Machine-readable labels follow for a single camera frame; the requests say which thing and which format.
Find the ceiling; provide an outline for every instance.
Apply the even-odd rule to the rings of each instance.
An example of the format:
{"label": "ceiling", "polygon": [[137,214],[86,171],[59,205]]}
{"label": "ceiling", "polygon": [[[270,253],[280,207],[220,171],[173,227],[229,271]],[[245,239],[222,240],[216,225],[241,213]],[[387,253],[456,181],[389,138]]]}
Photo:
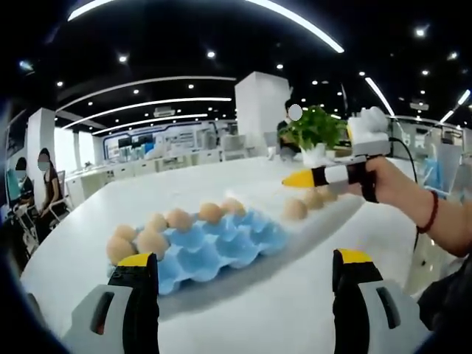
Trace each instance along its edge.
{"label": "ceiling", "polygon": [[[260,71],[286,77],[293,97],[306,99],[301,105],[323,104],[326,111],[336,109],[345,117],[371,105],[384,109],[359,76],[363,71],[380,87],[395,114],[415,117],[417,110],[409,104],[422,102],[429,110],[420,116],[439,120],[471,88],[468,14],[453,2],[445,6],[426,1],[274,0],[324,30],[344,48],[341,54],[297,23],[245,0],[114,0],[68,22],[69,14],[87,2],[52,1],[49,16],[41,19],[30,12],[44,12],[42,5],[34,4],[27,14],[21,10],[20,19],[37,29],[10,44],[18,53],[9,58],[12,95],[23,104],[58,109],[99,90],[159,77],[233,77],[234,81],[195,78],[126,86],[66,110],[89,117],[148,101],[228,97],[232,101],[168,106],[180,109],[179,114],[208,114],[204,119],[224,119],[223,114],[235,119],[235,84]],[[417,28],[425,29],[423,38],[414,35]],[[208,58],[208,51],[215,57]],[[457,57],[448,59],[452,52]],[[127,57],[126,63],[119,62],[120,55]],[[20,69],[20,60],[27,60],[33,71]],[[422,70],[429,70],[429,75],[423,76]],[[337,95],[342,89],[346,99]],[[448,123],[472,124],[468,104],[458,107]],[[132,108],[93,121],[110,128],[118,125],[117,119],[125,124],[152,118],[154,108]],[[58,125],[70,122],[59,118]],[[83,124],[74,128],[89,130]]]}

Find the cable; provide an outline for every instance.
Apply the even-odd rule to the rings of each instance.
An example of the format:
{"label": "cable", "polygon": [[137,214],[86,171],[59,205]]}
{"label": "cable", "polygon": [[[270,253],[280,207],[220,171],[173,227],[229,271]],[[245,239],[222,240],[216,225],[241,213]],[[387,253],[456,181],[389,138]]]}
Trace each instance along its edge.
{"label": "cable", "polygon": [[[408,157],[410,158],[410,162],[412,163],[412,168],[413,168],[413,175],[414,175],[414,181],[416,182],[416,184],[418,184],[418,177],[416,175],[416,169],[414,168],[414,161],[413,161],[413,156],[412,154],[410,153],[410,150],[408,149],[408,146],[406,146],[406,144],[403,142],[403,140],[399,139],[399,138],[393,138],[393,137],[390,137],[389,138],[389,141],[390,142],[399,142],[402,144],[402,146],[405,148],[406,152],[408,153]],[[419,234],[418,234],[418,230],[416,231],[416,236],[414,238],[414,247],[413,247],[413,250],[416,249],[416,246],[418,244],[418,238],[419,238]]]}

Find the person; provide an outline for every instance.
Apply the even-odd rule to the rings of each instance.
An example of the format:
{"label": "person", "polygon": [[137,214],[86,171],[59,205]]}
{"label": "person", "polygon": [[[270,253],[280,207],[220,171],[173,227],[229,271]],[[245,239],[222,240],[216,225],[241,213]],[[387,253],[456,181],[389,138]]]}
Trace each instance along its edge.
{"label": "person", "polygon": [[29,207],[35,205],[35,188],[27,175],[27,160],[24,157],[16,162],[15,171],[21,185],[20,204],[28,204]]}
{"label": "person", "polygon": [[[398,208],[418,227],[428,228],[428,236],[442,249],[457,257],[468,256],[472,246],[472,203],[455,204],[438,199],[424,190],[384,157],[371,159],[368,171],[377,176],[375,195],[379,203]],[[348,192],[362,195],[361,187],[352,184]],[[431,284],[418,299],[420,318],[430,330],[447,328],[465,316],[472,315],[472,259],[468,257],[461,269]]]}
{"label": "person", "polygon": [[[292,99],[289,99],[285,102],[285,119],[277,125],[277,132],[279,132],[281,129],[285,128],[288,124],[290,124],[291,119],[288,116],[288,109],[294,103],[295,102]],[[289,149],[294,155],[301,151],[300,147],[295,142],[291,141],[290,137],[287,135],[282,135],[279,137],[279,146],[281,151],[282,149]]]}
{"label": "person", "polygon": [[[49,205],[62,200],[63,196],[60,191],[58,174],[51,161],[51,155],[46,148],[42,149],[39,153],[38,167],[44,172],[44,185],[46,188],[46,198],[39,211],[39,218],[36,219],[36,232],[38,233],[38,240],[41,244],[51,232],[49,225],[55,219],[55,216],[49,209]],[[56,215],[61,215],[65,212],[66,205],[61,203],[54,205],[51,209]]]}

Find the egg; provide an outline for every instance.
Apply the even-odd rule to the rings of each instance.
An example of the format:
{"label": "egg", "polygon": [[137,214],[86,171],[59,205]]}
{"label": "egg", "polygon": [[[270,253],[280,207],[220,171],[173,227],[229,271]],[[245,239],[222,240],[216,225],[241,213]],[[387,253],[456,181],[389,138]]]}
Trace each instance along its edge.
{"label": "egg", "polygon": [[156,213],[151,216],[150,220],[146,223],[145,229],[149,229],[155,232],[164,231],[167,228],[167,221],[163,214]]}
{"label": "egg", "polygon": [[312,210],[321,209],[325,205],[323,197],[316,191],[315,188],[310,188],[306,191],[305,195],[303,196],[303,202],[308,209]]}
{"label": "egg", "polygon": [[169,243],[162,234],[152,229],[144,229],[136,239],[136,246],[139,253],[155,253],[157,259],[161,260],[169,248]]}
{"label": "egg", "polygon": [[283,217],[288,220],[303,220],[308,215],[308,208],[299,199],[289,198],[285,202]]}
{"label": "egg", "polygon": [[327,186],[318,187],[317,190],[325,203],[338,200],[338,195],[331,192]]}
{"label": "egg", "polygon": [[204,203],[200,205],[198,218],[216,225],[223,217],[223,210],[214,203]]}
{"label": "egg", "polygon": [[241,204],[240,201],[234,198],[227,198],[222,204],[221,209],[225,214],[236,214],[239,216],[246,215],[246,210],[244,209],[244,205]]}
{"label": "egg", "polygon": [[113,236],[131,242],[136,238],[137,234],[136,230],[129,225],[118,225]]}
{"label": "egg", "polygon": [[167,224],[181,232],[187,232],[192,228],[193,220],[184,210],[174,209],[167,214]]}
{"label": "egg", "polygon": [[106,254],[111,263],[116,266],[121,260],[136,254],[136,250],[124,238],[112,237],[106,245]]}

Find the red string bracelet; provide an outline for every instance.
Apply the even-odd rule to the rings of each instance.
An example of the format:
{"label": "red string bracelet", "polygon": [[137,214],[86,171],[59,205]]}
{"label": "red string bracelet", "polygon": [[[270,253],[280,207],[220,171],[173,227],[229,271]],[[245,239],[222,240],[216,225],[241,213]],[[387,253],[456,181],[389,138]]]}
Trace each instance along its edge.
{"label": "red string bracelet", "polygon": [[416,230],[418,231],[419,234],[427,233],[431,229],[431,227],[433,226],[434,220],[436,219],[438,198],[437,198],[436,192],[431,191],[431,194],[433,195],[433,200],[434,200],[433,211],[432,211],[431,216],[429,217],[429,221],[428,221],[428,223],[426,224],[425,227],[416,226]]}

